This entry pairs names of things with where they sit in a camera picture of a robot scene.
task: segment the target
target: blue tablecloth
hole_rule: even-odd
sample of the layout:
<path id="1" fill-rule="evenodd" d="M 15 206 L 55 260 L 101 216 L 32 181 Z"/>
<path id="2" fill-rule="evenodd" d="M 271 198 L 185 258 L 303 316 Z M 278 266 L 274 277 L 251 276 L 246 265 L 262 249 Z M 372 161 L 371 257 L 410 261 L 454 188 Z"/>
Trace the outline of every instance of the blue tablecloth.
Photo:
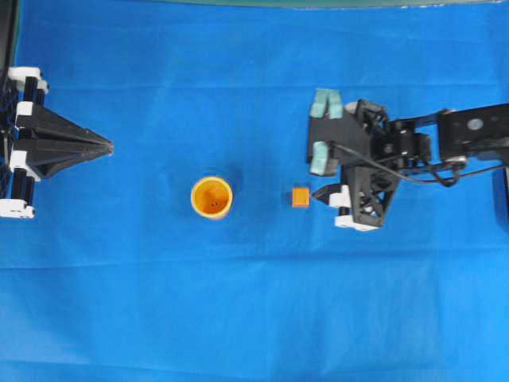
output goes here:
<path id="1" fill-rule="evenodd" d="M 500 174 L 402 183 L 371 233 L 289 192 L 332 182 L 305 164 L 315 88 L 392 118 L 507 102 L 508 15 L 24 1 L 17 64 L 115 155 L 0 221 L 0 380 L 506 380 Z M 189 203 L 210 173 L 216 222 Z"/>

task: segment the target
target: orange cup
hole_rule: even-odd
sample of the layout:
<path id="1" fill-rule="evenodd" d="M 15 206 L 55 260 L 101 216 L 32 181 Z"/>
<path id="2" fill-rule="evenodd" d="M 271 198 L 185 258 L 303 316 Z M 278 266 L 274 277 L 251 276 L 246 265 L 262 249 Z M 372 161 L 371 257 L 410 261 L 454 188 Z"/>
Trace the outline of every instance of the orange cup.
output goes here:
<path id="1" fill-rule="evenodd" d="M 191 190 L 191 204 L 198 214 L 208 219 L 223 219 L 231 208 L 233 192 L 220 177 L 204 177 Z"/>

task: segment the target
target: metal bolt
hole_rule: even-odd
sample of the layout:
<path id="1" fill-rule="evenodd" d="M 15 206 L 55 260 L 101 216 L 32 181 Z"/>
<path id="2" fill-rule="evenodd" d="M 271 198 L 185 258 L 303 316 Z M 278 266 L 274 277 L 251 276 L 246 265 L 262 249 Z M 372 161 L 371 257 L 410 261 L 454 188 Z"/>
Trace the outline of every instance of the metal bolt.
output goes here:
<path id="1" fill-rule="evenodd" d="M 392 150 L 393 150 L 393 146 L 390 144 L 390 143 L 387 143 L 384 147 L 383 147 L 383 152 L 385 154 L 390 154 L 392 153 Z"/>
<path id="2" fill-rule="evenodd" d="M 470 119 L 467 123 L 470 130 L 479 130 L 482 126 L 484 126 L 484 122 L 479 118 Z"/>

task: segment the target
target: wire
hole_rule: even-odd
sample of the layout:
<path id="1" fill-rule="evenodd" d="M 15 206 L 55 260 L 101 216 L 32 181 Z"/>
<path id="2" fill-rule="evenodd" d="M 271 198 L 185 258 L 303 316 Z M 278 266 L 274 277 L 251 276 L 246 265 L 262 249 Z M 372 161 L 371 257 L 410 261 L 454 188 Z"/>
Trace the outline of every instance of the wire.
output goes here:
<path id="1" fill-rule="evenodd" d="M 492 167 L 487 167 L 485 169 L 472 171 L 470 173 L 458 173 L 457 171 L 455 171 L 453 177 L 440 177 L 436 172 L 432 172 L 435 179 L 415 179 L 413 177 L 407 177 L 407 176 L 403 175 L 402 173 L 399 173 L 398 171 L 394 171 L 393 169 L 390 169 L 387 166 L 380 165 L 378 162 L 375 162 L 373 159 L 368 158 L 365 155 L 362 155 L 357 150 L 353 150 L 349 147 L 340 145 L 339 143 L 333 143 L 332 145 L 334 147 L 337 147 L 338 149 L 344 151 L 345 153 L 348 153 L 350 155 L 353 155 L 353 156 L 361 159 L 363 162 L 366 162 L 368 165 L 371 165 L 371 166 L 376 167 L 380 170 L 386 171 L 386 172 L 394 175 L 395 177 L 404 179 L 405 181 L 411 181 L 412 183 L 417 183 L 418 185 L 428 185 L 428 184 L 432 184 L 432 183 L 440 183 L 440 184 L 444 185 L 445 187 L 450 187 L 451 185 L 456 184 L 458 182 L 458 180 L 463 177 L 473 177 L 474 175 L 479 175 L 480 173 L 487 173 L 487 172 L 495 171 L 495 170 L 502 169 L 503 167 L 505 167 L 504 165 L 492 166 Z"/>

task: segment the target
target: white bracket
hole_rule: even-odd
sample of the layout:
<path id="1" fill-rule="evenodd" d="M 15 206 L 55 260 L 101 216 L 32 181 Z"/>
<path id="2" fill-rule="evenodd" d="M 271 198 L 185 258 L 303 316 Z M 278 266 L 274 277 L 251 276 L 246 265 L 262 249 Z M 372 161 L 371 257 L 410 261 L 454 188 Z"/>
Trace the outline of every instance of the white bracket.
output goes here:
<path id="1" fill-rule="evenodd" d="M 14 172 L 15 169 L 25 169 L 27 177 L 33 177 L 35 181 L 41 181 L 41 178 L 26 164 L 26 151 L 13 150 L 10 153 L 9 167 L 11 172 Z"/>
<path id="2" fill-rule="evenodd" d="M 42 79 L 39 68 L 33 66 L 13 66 L 9 68 L 7 76 L 16 83 L 16 89 L 20 92 L 23 92 L 25 89 L 26 77 L 37 78 L 37 89 L 44 90 L 45 94 L 49 92 L 48 83 Z"/>
<path id="3" fill-rule="evenodd" d="M 35 209 L 22 199 L 0 199 L 0 217 L 33 219 Z"/>
<path id="4" fill-rule="evenodd" d="M 347 185 L 341 185 L 340 193 L 331 193 L 328 196 L 328 205 L 335 209 L 339 207 L 352 208 L 352 200 L 350 199 L 350 188 Z M 352 215 L 336 216 L 334 225 L 339 228 L 354 228 L 357 231 L 365 232 L 377 229 L 371 225 L 360 224 L 353 221 Z"/>

